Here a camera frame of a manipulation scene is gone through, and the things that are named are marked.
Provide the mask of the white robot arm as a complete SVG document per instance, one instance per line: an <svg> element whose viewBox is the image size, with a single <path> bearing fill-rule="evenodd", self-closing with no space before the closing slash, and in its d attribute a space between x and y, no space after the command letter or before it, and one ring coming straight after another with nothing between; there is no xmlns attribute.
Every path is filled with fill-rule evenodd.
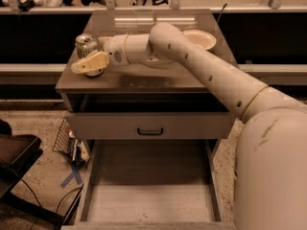
<svg viewBox="0 0 307 230"><path fill-rule="evenodd" d="M177 62L244 123L234 165L235 230L307 230L307 105L194 43L176 26L100 40L75 73Z"/></svg>

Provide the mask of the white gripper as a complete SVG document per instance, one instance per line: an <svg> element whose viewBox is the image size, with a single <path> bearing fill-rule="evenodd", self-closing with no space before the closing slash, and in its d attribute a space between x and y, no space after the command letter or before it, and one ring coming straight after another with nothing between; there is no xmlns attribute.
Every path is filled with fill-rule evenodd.
<svg viewBox="0 0 307 230"><path fill-rule="evenodd" d="M116 36L100 36L98 43L102 51L94 50L86 57L78 59L71 65L71 70L76 74L87 74L92 71L105 69L109 62L115 66L129 64L126 54L126 34Z"/></svg>

